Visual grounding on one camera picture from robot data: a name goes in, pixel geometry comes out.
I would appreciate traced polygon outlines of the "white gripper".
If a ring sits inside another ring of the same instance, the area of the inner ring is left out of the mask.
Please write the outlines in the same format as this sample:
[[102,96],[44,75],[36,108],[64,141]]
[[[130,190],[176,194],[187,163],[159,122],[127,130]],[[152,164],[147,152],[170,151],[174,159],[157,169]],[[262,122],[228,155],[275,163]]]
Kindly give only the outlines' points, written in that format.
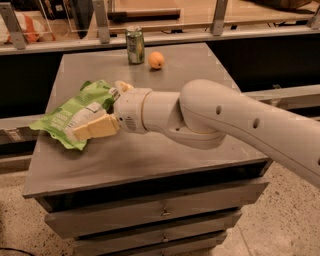
[[116,117],[105,114],[75,128],[73,135],[77,140],[113,136],[120,127],[131,133],[144,134],[147,132],[143,124],[143,105],[152,90],[149,88],[133,89],[131,84],[124,81],[116,81],[115,88],[119,95],[122,94],[113,105]]

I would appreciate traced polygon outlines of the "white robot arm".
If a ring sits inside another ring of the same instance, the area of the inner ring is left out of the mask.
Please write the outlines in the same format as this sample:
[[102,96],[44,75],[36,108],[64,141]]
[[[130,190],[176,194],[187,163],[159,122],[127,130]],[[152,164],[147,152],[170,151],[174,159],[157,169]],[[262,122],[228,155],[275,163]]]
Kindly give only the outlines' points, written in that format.
[[96,112],[72,129],[78,140],[118,130],[157,132],[180,144],[211,149],[230,135],[320,188],[320,123],[254,100],[210,80],[188,82],[179,92],[134,88],[118,82],[113,112]]

